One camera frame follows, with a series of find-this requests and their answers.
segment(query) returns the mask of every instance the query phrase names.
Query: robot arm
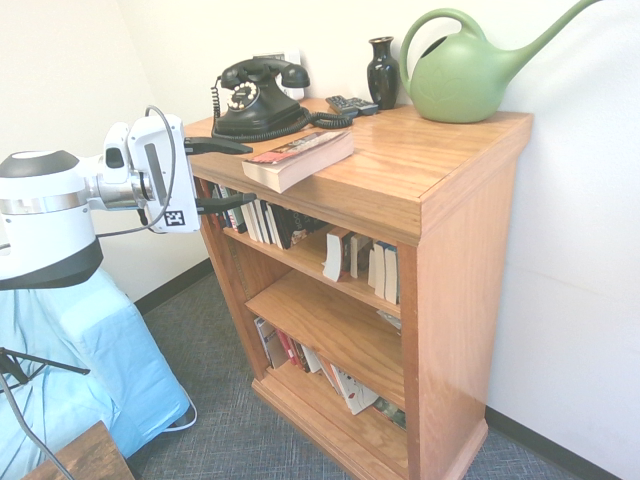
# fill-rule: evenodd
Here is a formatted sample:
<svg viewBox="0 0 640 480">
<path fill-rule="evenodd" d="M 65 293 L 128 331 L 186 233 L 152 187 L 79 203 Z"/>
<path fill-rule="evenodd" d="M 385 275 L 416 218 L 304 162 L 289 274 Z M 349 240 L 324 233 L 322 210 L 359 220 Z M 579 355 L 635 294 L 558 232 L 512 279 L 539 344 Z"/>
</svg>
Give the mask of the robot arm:
<svg viewBox="0 0 640 480">
<path fill-rule="evenodd" d="M 252 150 L 226 140 L 185 138 L 182 121 L 162 115 L 143 117 L 130 130 L 115 124 L 96 157 L 65 151 L 10 155 L 0 163 L 0 220 L 11 245 L 8 255 L 0 250 L 0 290 L 86 281 L 103 258 L 92 209 L 143 211 L 152 223 L 140 229 L 184 233 L 199 230 L 200 214 L 255 199 L 239 194 L 206 205 L 196 199 L 187 154 L 214 151 Z"/>
</svg>

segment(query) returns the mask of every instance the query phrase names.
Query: white cable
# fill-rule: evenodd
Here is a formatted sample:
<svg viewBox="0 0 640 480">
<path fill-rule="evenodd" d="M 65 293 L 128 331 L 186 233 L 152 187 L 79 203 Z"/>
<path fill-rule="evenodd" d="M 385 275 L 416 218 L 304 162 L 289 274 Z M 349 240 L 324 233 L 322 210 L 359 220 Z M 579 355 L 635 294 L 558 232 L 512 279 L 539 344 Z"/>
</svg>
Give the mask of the white cable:
<svg viewBox="0 0 640 480">
<path fill-rule="evenodd" d="M 69 471 L 66 468 L 64 468 L 64 465 L 60 463 L 60 461 L 56 458 L 53 452 L 49 450 L 49 448 L 42 442 L 42 440 L 40 440 L 36 436 L 36 434 L 31 431 L 31 429 L 27 425 L 27 422 L 24 421 L 24 417 L 22 416 L 22 413 L 18 408 L 16 399 L 13 397 L 13 393 L 11 392 L 11 389 L 9 388 L 9 385 L 7 384 L 7 381 L 4 379 L 4 375 L 2 373 L 0 373 L 0 385 L 4 390 L 4 394 L 7 396 L 7 400 L 9 401 L 9 406 L 11 407 L 11 410 L 13 411 L 13 414 L 15 415 L 16 420 L 18 421 L 18 424 L 20 425 L 20 428 L 24 431 L 27 437 L 29 437 L 33 441 L 33 443 L 35 443 L 38 446 L 38 448 L 42 450 L 42 452 L 49 458 L 49 460 L 53 462 L 53 464 L 56 467 L 58 467 L 58 470 L 60 470 L 60 472 L 65 477 L 67 477 L 68 480 L 74 480 L 73 476 L 69 473 Z"/>
<path fill-rule="evenodd" d="M 158 223 L 162 219 L 162 217 L 164 217 L 165 212 L 169 208 L 169 202 L 171 201 L 171 194 L 173 193 L 173 182 L 176 176 L 176 157 L 177 157 L 176 143 L 173 140 L 173 133 L 171 132 L 171 126 L 169 125 L 167 118 L 164 116 L 164 113 L 162 113 L 162 111 L 159 108 L 153 105 L 149 105 L 144 112 L 144 116 L 148 117 L 149 112 L 151 110 L 156 112 L 164 122 L 164 127 L 167 130 L 167 134 L 169 135 L 169 143 L 171 144 L 171 179 L 169 180 L 169 193 L 167 194 L 167 200 L 163 205 L 162 210 L 160 211 L 158 216 L 149 225 L 145 225 L 144 227 L 132 228 L 130 230 L 122 230 L 120 232 L 100 233 L 96 235 L 97 238 L 113 237 L 115 235 L 124 235 L 127 233 L 135 233 L 135 232 L 140 232 L 142 230 L 148 230 L 151 227 L 153 227 L 156 223 Z"/>
<path fill-rule="evenodd" d="M 198 410 L 196 409 L 196 406 L 193 404 L 193 401 L 191 400 L 191 397 L 189 396 L 189 394 L 187 393 L 187 391 L 184 389 L 184 387 L 182 385 L 180 385 L 180 388 L 182 388 L 182 391 L 184 392 L 184 394 L 189 399 L 189 403 L 191 404 L 191 408 L 193 408 L 193 420 L 191 420 L 191 422 L 189 422 L 188 424 L 182 425 L 180 427 L 167 427 L 167 428 L 164 429 L 164 432 L 166 432 L 166 433 L 179 432 L 181 430 L 186 430 L 187 428 L 193 427 L 195 425 L 195 423 L 196 423 L 196 420 L 198 419 Z"/>
</svg>

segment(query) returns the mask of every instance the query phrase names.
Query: black vase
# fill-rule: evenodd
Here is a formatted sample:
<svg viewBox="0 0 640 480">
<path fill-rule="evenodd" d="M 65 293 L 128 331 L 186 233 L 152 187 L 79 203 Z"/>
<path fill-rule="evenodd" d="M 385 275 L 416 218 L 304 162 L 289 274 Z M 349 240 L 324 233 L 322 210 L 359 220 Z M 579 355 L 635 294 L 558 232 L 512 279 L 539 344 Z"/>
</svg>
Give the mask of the black vase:
<svg viewBox="0 0 640 480">
<path fill-rule="evenodd" d="M 369 40 L 373 45 L 373 60 L 367 66 L 369 93 L 380 110 L 389 110 L 396 105 L 400 77 L 398 62 L 391 56 L 393 37 Z"/>
</svg>

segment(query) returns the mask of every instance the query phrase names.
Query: black cable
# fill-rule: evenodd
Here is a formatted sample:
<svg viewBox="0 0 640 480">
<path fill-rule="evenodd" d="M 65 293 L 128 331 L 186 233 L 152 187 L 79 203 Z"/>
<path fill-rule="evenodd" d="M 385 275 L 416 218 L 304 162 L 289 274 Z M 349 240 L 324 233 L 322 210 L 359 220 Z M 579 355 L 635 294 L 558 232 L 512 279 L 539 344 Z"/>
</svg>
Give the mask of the black cable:
<svg viewBox="0 0 640 480">
<path fill-rule="evenodd" d="M 216 78 L 216 84 L 211 87 L 211 100 L 213 101 L 213 118 L 220 118 L 220 93 L 218 92 L 218 83 L 222 77 Z"/>
<path fill-rule="evenodd" d="M 64 468 L 64 465 L 62 465 L 60 461 L 56 458 L 53 452 L 49 450 L 49 448 L 42 442 L 42 440 L 40 440 L 36 436 L 36 434 L 31 431 L 31 429 L 27 425 L 27 422 L 24 421 L 24 417 L 22 416 L 22 413 L 18 408 L 16 399 L 14 398 L 13 393 L 11 393 L 11 389 L 9 388 L 9 385 L 7 384 L 7 381 L 5 380 L 4 375 L 2 374 L 0 374 L 0 385 L 2 385 L 4 393 L 7 396 L 7 400 L 9 401 L 9 406 L 11 407 L 11 410 L 13 411 L 13 414 L 15 415 L 16 420 L 18 421 L 18 424 L 20 425 L 20 428 L 22 428 L 24 433 L 27 434 L 27 437 L 29 437 L 33 441 L 33 443 L 35 443 L 38 446 L 38 448 L 42 450 L 42 452 L 49 458 L 49 460 L 53 462 L 53 464 L 56 467 L 58 467 L 58 470 L 60 470 L 60 472 L 65 477 L 67 477 L 68 480 L 75 480 L 73 476 L 69 473 L 69 471 L 66 468 Z"/>
<path fill-rule="evenodd" d="M 272 132 L 258 133 L 255 135 L 221 135 L 214 131 L 213 137 L 224 138 L 226 140 L 233 140 L 240 143 L 264 142 L 265 140 L 272 140 L 274 138 L 298 132 L 309 124 L 324 129 L 337 129 L 346 128 L 353 123 L 353 118 L 346 115 L 335 115 L 333 113 L 323 112 L 311 113 L 304 107 L 301 107 L 301 111 L 302 118 L 300 118 L 296 123 Z"/>
<path fill-rule="evenodd" d="M 164 113 L 162 113 L 162 111 L 160 111 L 159 108 L 153 106 L 153 105 L 149 105 L 147 107 L 147 109 L 144 112 L 144 116 L 148 117 L 149 116 L 149 112 L 153 110 L 154 112 L 156 112 L 160 118 L 162 119 L 165 128 L 167 129 L 167 134 L 169 135 L 169 143 L 171 144 L 171 179 L 169 180 L 169 191 L 167 193 L 167 200 L 165 202 L 165 204 L 162 207 L 162 210 L 160 211 L 160 213 L 158 214 L 158 216 L 153 220 L 153 222 L 151 222 L 148 225 L 145 225 L 143 227 L 138 227 L 138 228 L 132 228 L 130 230 L 122 230 L 120 232 L 111 232 L 111 233 L 101 233 L 99 235 L 96 235 L 97 238 L 104 238 L 104 237 L 113 237 L 116 235 L 124 235 L 127 233 L 135 233 L 135 232 L 140 232 L 142 230 L 147 230 L 151 227 L 153 227 L 156 223 L 158 223 L 162 217 L 164 217 L 165 212 L 167 211 L 167 209 L 169 208 L 169 202 L 171 201 L 171 194 L 173 193 L 173 182 L 175 180 L 176 177 L 176 144 L 173 140 L 173 134 L 171 133 L 171 126 L 169 125 L 169 122 L 167 121 L 167 118 L 164 116 Z"/>
</svg>

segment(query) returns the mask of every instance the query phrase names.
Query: paperback book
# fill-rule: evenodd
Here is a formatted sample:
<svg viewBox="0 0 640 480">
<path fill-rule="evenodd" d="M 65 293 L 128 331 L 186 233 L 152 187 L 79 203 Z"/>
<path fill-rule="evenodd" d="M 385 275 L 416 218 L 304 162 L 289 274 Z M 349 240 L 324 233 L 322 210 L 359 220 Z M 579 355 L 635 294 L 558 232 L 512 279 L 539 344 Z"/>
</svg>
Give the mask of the paperback book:
<svg viewBox="0 0 640 480">
<path fill-rule="evenodd" d="M 278 193 L 333 165 L 354 151 L 349 130 L 315 132 L 243 160 L 245 175 Z"/>
</svg>

